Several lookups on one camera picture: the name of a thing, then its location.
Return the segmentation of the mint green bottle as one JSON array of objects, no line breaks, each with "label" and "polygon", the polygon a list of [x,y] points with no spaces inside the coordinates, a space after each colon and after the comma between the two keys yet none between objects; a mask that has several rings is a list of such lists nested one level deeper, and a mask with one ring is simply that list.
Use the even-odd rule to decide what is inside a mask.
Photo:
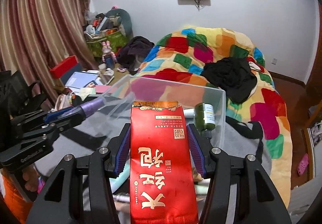
[{"label": "mint green bottle", "polygon": [[123,171],[117,178],[110,178],[110,186],[112,193],[115,193],[126,182],[130,176],[130,160],[126,161]]}]

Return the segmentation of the red tea packet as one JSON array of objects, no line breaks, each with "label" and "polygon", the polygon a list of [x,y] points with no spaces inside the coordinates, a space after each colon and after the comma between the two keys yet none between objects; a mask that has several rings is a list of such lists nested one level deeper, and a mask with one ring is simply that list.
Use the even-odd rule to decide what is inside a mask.
[{"label": "red tea packet", "polygon": [[198,223],[183,108],[131,108],[131,223]]}]

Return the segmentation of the green spray bottle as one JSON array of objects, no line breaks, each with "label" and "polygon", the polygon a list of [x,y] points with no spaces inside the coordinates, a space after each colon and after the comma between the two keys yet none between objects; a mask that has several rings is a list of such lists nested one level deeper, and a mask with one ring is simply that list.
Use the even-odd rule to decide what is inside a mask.
[{"label": "green spray bottle", "polygon": [[201,136],[207,139],[212,138],[212,131],[216,127],[214,109],[211,104],[199,103],[194,107],[195,126]]}]

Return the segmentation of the blue notebook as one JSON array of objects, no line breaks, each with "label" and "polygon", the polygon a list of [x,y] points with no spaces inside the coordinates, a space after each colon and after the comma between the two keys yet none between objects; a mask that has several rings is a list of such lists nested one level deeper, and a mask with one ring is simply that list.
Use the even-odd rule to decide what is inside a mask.
[{"label": "blue notebook", "polygon": [[65,83],[65,86],[80,89],[88,85],[90,82],[95,81],[97,77],[97,73],[74,72]]}]

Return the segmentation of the pink book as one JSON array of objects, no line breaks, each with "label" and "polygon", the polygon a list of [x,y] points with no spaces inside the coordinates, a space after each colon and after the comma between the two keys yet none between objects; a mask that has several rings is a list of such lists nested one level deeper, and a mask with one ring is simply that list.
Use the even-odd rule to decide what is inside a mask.
[{"label": "pink book", "polygon": [[104,92],[106,92],[107,90],[109,90],[111,88],[111,86],[109,85],[95,85],[95,91],[96,94],[102,94]]}]

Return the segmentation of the red box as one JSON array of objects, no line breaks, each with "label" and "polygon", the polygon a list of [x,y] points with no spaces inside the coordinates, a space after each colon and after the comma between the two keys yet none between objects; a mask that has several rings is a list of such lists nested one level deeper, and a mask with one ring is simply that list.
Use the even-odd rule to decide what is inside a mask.
[{"label": "red box", "polygon": [[63,74],[65,74],[75,65],[77,65],[77,63],[78,61],[75,55],[69,56],[63,61],[61,61],[59,64],[51,68],[49,70],[50,75],[52,76],[53,79],[59,79],[60,77],[62,77]]}]

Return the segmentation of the pink slipper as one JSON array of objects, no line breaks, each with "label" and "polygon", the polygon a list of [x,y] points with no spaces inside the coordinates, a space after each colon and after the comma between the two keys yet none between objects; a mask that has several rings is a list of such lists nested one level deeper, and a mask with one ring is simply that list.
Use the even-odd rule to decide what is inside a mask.
[{"label": "pink slipper", "polygon": [[302,176],[310,163],[309,156],[306,153],[297,165],[297,174]]}]

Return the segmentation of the pink rabbit toy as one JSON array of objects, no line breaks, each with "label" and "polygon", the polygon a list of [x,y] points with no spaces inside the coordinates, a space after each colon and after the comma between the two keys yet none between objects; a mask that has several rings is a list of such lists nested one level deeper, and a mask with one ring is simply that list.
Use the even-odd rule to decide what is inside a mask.
[{"label": "pink rabbit toy", "polygon": [[102,53],[102,61],[105,63],[106,67],[114,70],[117,59],[108,40],[102,42]]}]

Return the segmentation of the grey black rug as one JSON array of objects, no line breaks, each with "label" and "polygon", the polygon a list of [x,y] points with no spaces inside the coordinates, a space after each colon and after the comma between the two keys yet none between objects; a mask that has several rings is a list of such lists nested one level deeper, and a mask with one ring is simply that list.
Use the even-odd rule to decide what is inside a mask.
[{"label": "grey black rug", "polygon": [[[119,135],[128,117],[109,118],[103,111],[90,116],[79,126],[56,130],[59,135],[53,142],[53,151],[35,162],[35,168],[47,179],[66,154],[82,157],[92,154]],[[224,139],[219,146],[229,155],[244,158],[254,154],[267,173],[271,172],[272,159],[265,144],[265,134],[259,122],[239,122],[226,117]]]}]

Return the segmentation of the striped pink curtain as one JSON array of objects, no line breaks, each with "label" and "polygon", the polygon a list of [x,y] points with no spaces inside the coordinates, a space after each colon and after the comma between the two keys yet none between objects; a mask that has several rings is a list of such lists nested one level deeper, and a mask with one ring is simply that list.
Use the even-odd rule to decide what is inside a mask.
[{"label": "striped pink curtain", "polygon": [[84,38],[90,0],[1,0],[1,70],[41,81],[51,102],[58,95],[50,69],[68,56],[82,67],[97,63]]}]

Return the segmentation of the dark purple clothes pile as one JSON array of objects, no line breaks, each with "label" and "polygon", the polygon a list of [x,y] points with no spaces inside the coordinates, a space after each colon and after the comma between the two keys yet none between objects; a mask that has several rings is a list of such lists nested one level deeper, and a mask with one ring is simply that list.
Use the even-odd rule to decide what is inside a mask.
[{"label": "dark purple clothes pile", "polygon": [[136,36],[117,52],[117,62],[134,75],[153,47],[153,42],[145,37]]}]

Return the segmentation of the grey plush toy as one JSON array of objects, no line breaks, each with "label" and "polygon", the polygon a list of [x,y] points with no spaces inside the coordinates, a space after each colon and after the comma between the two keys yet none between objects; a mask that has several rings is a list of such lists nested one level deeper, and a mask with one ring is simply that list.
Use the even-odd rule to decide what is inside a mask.
[{"label": "grey plush toy", "polygon": [[127,38],[133,36],[132,21],[129,13],[124,9],[113,8],[105,14],[98,14],[96,18],[101,18],[96,27],[96,34],[103,30],[118,29]]}]

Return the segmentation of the clear plastic storage bin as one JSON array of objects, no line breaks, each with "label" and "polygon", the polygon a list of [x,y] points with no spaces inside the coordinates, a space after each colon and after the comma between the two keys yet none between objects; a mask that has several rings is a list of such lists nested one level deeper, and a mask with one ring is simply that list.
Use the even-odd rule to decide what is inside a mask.
[{"label": "clear plastic storage bin", "polygon": [[222,147],[225,135],[225,92],[221,89],[188,83],[127,75],[114,83],[103,95],[105,106],[92,118],[97,134],[116,136],[130,122],[131,108],[173,111],[181,106],[193,109],[197,104],[213,106],[215,129],[211,143]]}]

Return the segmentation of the colourful patchwork blanket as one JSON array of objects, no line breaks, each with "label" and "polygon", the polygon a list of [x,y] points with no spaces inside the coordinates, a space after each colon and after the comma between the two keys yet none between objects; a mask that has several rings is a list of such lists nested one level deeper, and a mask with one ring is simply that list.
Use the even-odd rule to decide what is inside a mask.
[{"label": "colourful patchwork blanket", "polygon": [[289,204],[292,141],[287,107],[262,52],[245,34],[204,27],[167,34],[150,50],[138,76],[224,90],[228,117],[261,124],[272,159],[270,177]]}]

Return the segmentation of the black garment on bed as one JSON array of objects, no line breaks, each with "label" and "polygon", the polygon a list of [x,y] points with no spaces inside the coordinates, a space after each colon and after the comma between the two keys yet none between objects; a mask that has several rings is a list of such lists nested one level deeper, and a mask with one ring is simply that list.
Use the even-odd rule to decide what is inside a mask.
[{"label": "black garment on bed", "polygon": [[225,57],[205,64],[203,76],[210,84],[221,88],[234,103],[242,104],[257,86],[257,77],[251,72],[246,58]]}]

